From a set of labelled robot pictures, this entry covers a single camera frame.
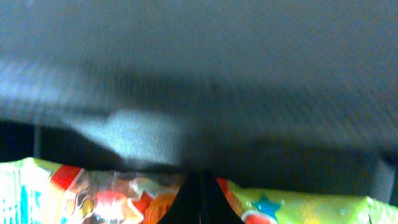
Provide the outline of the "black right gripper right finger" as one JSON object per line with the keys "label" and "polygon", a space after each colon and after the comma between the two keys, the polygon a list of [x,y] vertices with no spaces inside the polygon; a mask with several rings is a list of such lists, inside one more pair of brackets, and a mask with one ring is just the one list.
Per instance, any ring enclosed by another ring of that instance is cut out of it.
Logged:
{"label": "black right gripper right finger", "polygon": [[243,224],[229,205],[215,176],[208,170],[200,174],[201,222],[203,224]]}

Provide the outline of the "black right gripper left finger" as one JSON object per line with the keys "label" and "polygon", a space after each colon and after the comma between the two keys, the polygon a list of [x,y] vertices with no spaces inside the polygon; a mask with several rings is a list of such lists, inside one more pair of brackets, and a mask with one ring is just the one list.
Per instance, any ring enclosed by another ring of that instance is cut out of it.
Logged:
{"label": "black right gripper left finger", "polygon": [[201,193],[200,175],[189,173],[175,200],[158,224],[199,224]]}

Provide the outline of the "Haribo gummy candy bag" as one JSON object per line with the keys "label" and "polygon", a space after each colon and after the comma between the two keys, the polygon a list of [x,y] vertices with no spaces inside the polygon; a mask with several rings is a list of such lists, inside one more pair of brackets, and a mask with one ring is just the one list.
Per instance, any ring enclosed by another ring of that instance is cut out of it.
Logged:
{"label": "Haribo gummy candy bag", "polygon": [[[35,158],[1,164],[2,223],[158,223],[186,176],[85,170]],[[242,188],[216,178],[244,223],[396,223],[370,197]]]}

